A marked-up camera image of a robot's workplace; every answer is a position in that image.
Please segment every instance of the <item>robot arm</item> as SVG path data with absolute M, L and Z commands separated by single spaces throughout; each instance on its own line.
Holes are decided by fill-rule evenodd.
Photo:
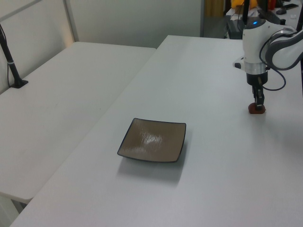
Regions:
M 264 19 L 253 21 L 243 30 L 244 56 L 234 67 L 244 70 L 252 86 L 255 103 L 249 106 L 252 114 L 265 112 L 263 85 L 267 71 L 288 70 L 303 58 L 303 31 L 290 26 L 272 24 Z
M 277 37 L 269 41 L 265 60 L 276 70 L 289 70 L 303 58 L 303 31 L 291 37 Z

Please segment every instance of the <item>cable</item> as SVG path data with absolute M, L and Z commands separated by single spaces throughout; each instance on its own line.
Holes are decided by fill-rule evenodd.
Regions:
M 3 34 L 3 36 L 4 36 L 4 39 L 5 39 L 5 42 L 6 42 L 6 45 L 7 45 L 7 44 L 8 44 L 8 41 L 7 41 L 7 39 L 6 39 L 6 36 L 5 36 L 5 33 L 4 33 L 4 31 L 3 31 L 3 28 L 2 28 L 2 26 L 1 26 L 1 24 L 0 24 L 0 30 L 1 30 L 1 32 L 2 32 L 2 34 Z M 10 85 L 9 85 L 9 63 L 7 63 L 7 65 L 8 65 L 8 73 L 7 73 L 8 86 L 10 87 Z
M 238 20 L 237 20 L 237 27 L 238 27 L 238 30 L 239 30 L 239 31 L 241 31 L 241 29 L 239 28 L 239 18 L 240 18 L 240 12 L 241 12 L 241 9 L 242 9 L 243 4 L 244 4 L 244 1 L 243 1 L 243 3 L 242 3 L 241 6 L 240 6 L 239 14 L 238 14 Z
M 1 32 L 2 32 L 2 34 L 3 34 L 3 36 L 4 36 L 4 39 L 5 39 L 6 44 L 8 44 L 8 41 L 6 40 L 6 36 L 5 36 L 5 33 L 4 33 L 4 31 L 3 31 L 3 28 L 2 28 L 2 26 L 1 26 L 1 24 L 0 24 L 0 30 L 1 30 Z
M 9 64 L 8 64 L 8 86 L 10 87 L 10 85 L 9 85 Z
M 291 36 L 293 36 L 294 34 L 297 34 L 297 33 L 298 33 L 298 32 L 294 32 L 294 33 L 291 33 L 291 34 L 282 34 L 280 37 L 282 37 L 282 36 L 291 37 Z M 259 52 L 259 58 L 260 58 L 260 60 L 262 61 L 263 64 L 265 64 L 265 65 L 269 66 L 270 68 L 272 68 L 273 71 L 275 71 L 276 73 L 278 73 L 278 74 L 282 77 L 282 79 L 283 79 L 283 81 L 284 81 L 284 84 L 282 85 L 282 87 L 277 88 L 277 89 L 269 89 L 269 88 L 264 87 L 264 86 L 263 86 L 263 88 L 264 88 L 265 90 L 267 90 L 267 91 L 279 91 L 279 90 L 283 89 L 283 88 L 286 86 L 286 79 L 285 79 L 285 77 L 283 76 L 283 74 L 282 74 L 281 72 L 279 72 L 278 70 L 276 70 L 274 66 L 269 65 L 268 63 L 266 63 L 266 62 L 262 59 L 262 57 L 261 57 L 261 53 L 262 53 L 262 51 L 263 51 L 265 45 L 270 41 L 270 39 L 271 39 L 271 37 L 270 37 L 269 39 L 267 39 L 267 41 L 266 41 L 266 42 L 263 44 L 263 46 L 261 47 L 260 52 Z

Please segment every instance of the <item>black stand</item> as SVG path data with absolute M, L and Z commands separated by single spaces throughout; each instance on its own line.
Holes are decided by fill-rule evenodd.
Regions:
M 245 25 L 247 25 L 247 18 L 248 18 L 249 8 L 250 8 L 250 0 L 245 0 L 244 1 L 243 15 L 242 15 L 242 20 L 243 20 Z
M 6 37 L 4 35 L 4 31 L 2 30 L 1 25 L 0 25 L 0 44 L 1 44 L 2 50 L 4 52 L 4 55 L 6 57 L 6 60 L 8 61 L 8 64 L 9 64 L 10 70 L 13 74 L 13 77 L 15 79 L 15 83 L 11 87 L 14 87 L 14 88 L 23 87 L 25 84 L 28 83 L 28 81 L 22 80 L 19 76 L 19 73 L 18 73 L 15 63 L 14 63 L 14 60 L 10 54 L 9 47 L 8 47 L 8 44 L 6 41 Z
M 299 20 L 298 20 L 298 25 L 297 25 L 297 32 L 300 32 L 302 30 L 303 26 L 303 7 L 301 8 Z M 301 60 L 301 72 L 303 70 L 303 60 Z M 301 73 L 302 76 L 302 92 L 303 92 L 303 74 Z
M 297 32 L 300 32 L 302 30 L 302 26 L 303 26 L 303 7 L 301 8 L 301 12 L 298 20 Z

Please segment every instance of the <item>table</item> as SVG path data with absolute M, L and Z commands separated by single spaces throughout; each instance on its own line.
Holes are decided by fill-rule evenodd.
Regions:
M 241 55 L 241 40 L 168 36 L 12 227 L 302 226 L 300 67 L 250 115 Z M 118 156 L 134 117 L 187 123 L 179 161 Z
M 155 52 L 74 43 L 0 96 L 0 195 L 28 203 Z
M 284 5 L 288 5 L 288 4 L 297 4 L 299 5 L 299 7 L 297 8 L 293 8 L 293 9 L 289 9 L 287 11 L 286 14 L 284 15 L 277 15 L 280 19 L 285 19 L 286 20 L 286 25 L 292 26 L 294 28 L 297 28 L 298 25 L 298 20 L 299 20 L 299 16 L 300 16 L 300 12 L 301 12 L 301 8 L 302 8 L 302 3 L 299 0 L 291 0 L 290 2 L 284 2 Z M 274 13 L 276 13 L 277 10 L 279 10 L 280 8 L 275 8 L 275 10 L 273 10 Z M 249 16 L 254 16 L 256 17 L 256 13 L 258 13 L 256 11 L 256 9 L 252 9 L 249 11 Z M 230 9 L 227 13 L 227 16 L 232 16 L 234 15 L 234 19 L 238 19 L 238 14 L 235 14 L 235 10 L 234 9 Z M 291 19 L 290 15 L 296 15 L 296 19 Z

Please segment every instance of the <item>brown plate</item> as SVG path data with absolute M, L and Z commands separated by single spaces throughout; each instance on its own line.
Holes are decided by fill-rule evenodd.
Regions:
M 118 155 L 149 162 L 176 162 L 185 139 L 186 124 L 134 118 Z

